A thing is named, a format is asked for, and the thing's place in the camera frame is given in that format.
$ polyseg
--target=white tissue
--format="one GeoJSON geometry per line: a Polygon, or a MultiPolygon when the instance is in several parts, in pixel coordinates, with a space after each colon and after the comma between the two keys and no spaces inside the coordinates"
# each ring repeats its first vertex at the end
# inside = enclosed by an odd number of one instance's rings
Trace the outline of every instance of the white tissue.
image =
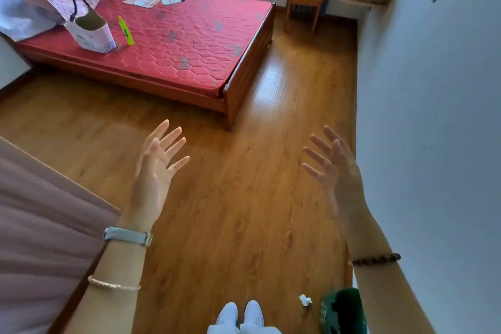
{"type": "Polygon", "coordinates": [[[312,299],[310,299],[309,297],[306,297],[304,294],[299,296],[299,300],[301,300],[301,304],[303,306],[308,306],[309,304],[312,303],[312,299]]]}

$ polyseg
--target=person's right arm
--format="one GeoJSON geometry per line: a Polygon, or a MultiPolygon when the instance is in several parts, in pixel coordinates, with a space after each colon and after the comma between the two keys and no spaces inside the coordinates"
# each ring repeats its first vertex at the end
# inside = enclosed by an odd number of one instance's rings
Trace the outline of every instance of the person's right arm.
{"type": "MultiPolygon", "coordinates": [[[[345,141],[331,128],[312,142],[324,156],[304,147],[324,172],[304,169],[322,186],[338,218],[352,259],[390,255],[393,251],[365,202],[362,177],[345,141]]],[[[398,263],[354,267],[367,325],[372,334],[434,333],[398,263]]]]}

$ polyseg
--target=finger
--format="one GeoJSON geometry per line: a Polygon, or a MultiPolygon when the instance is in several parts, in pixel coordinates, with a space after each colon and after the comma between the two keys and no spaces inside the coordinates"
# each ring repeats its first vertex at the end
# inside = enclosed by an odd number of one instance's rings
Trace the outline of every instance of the finger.
{"type": "Polygon", "coordinates": [[[159,149],[160,149],[160,141],[158,140],[158,138],[153,138],[153,141],[151,142],[150,146],[144,153],[143,159],[141,161],[140,173],[142,172],[154,173],[156,155],[159,149]]]}
{"type": "Polygon", "coordinates": [[[332,157],[334,158],[338,169],[348,168],[348,158],[346,157],[346,153],[342,148],[339,139],[335,139],[332,143],[332,157]]]}
{"type": "Polygon", "coordinates": [[[154,138],[160,139],[163,134],[165,134],[167,128],[169,128],[169,120],[166,119],[165,121],[161,122],[158,127],[155,128],[154,131],[146,138],[146,140],[144,141],[143,150],[147,150],[154,138]]]}
{"type": "Polygon", "coordinates": [[[172,147],[170,147],[168,150],[165,151],[164,158],[169,163],[170,159],[174,157],[174,155],[184,146],[186,143],[186,138],[181,138],[180,140],[177,141],[176,144],[174,144],[172,147]]]}
{"type": "Polygon", "coordinates": [[[160,147],[165,151],[181,135],[181,132],[183,132],[181,127],[176,128],[160,141],[160,147]]]}
{"type": "Polygon", "coordinates": [[[318,182],[321,182],[322,181],[322,178],[324,177],[324,175],[322,173],[320,173],[319,171],[317,171],[314,167],[312,167],[311,165],[308,165],[308,164],[301,164],[301,166],[303,167],[303,169],[305,171],[307,171],[310,175],[313,176],[314,179],[316,179],[318,182]]]}
{"type": "Polygon", "coordinates": [[[330,171],[332,166],[332,162],[323,157],[321,154],[316,153],[315,151],[309,149],[308,147],[303,147],[303,152],[310,156],[313,160],[319,163],[326,172],[330,171]]]}
{"type": "Polygon", "coordinates": [[[176,172],[181,169],[183,166],[186,165],[186,163],[189,161],[189,156],[183,157],[181,160],[179,160],[177,163],[172,164],[169,166],[167,171],[171,174],[171,177],[176,174],[176,172]]]}
{"type": "Polygon", "coordinates": [[[315,144],[320,150],[330,155],[332,151],[332,145],[327,144],[323,139],[319,138],[317,135],[310,135],[310,140],[315,144]]]}
{"type": "Polygon", "coordinates": [[[336,134],[336,132],[332,128],[330,128],[329,126],[324,126],[324,134],[331,142],[333,142],[335,139],[339,140],[346,155],[351,157],[353,156],[353,153],[351,152],[348,143],[340,135],[336,134]]]}

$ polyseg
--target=forearm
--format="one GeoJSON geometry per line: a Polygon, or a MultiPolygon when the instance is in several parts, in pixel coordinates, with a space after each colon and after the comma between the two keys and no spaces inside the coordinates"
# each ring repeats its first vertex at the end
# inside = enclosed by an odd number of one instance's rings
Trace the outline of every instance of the forearm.
{"type": "MultiPolygon", "coordinates": [[[[392,249],[369,209],[343,224],[352,259],[389,255],[392,249]]],[[[355,276],[372,334],[433,333],[398,263],[355,267],[355,276]]]]}
{"type": "MultiPolygon", "coordinates": [[[[117,227],[141,226],[123,215],[117,227]]],[[[139,285],[146,247],[112,240],[99,261],[93,277],[126,286],[139,285]]],[[[66,334],[126,334],[132,331],[137,301],[136,291],[114,290],[90,284],[78,305],[66,334]]]]}

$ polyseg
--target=beaded bracelet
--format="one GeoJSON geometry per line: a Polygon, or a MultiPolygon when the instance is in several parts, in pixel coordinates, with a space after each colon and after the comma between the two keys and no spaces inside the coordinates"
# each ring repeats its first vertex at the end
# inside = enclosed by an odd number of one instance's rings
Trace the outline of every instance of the beaded bracelet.
{"type": "Polygon", "coordinates": [[[120,289],[120,290],[126,290],[127,292],[134,292],[137,290],[141,289],[141,286],[138,285],[136,287],[128,287],[126,285],[120,285],[120,284],[111,284],[109,282],[101,281],[101,280],[96,280],[95,278],[90,275],[87,280],[89,283],[97,285],[98,287],[103,287],[103,288],[109,288],[109,289],[120,289]]]}
{"type": "Polygon", "coordinates": [[[395,263],[399,261],[402,257],[400,254],[392,253],[391,255],[383,255],[378,257],[369,257],[356,260],[348,260],[348,265],[351,267],[363,267],[366,265],[383,265],[389,263],[395,263]]]}

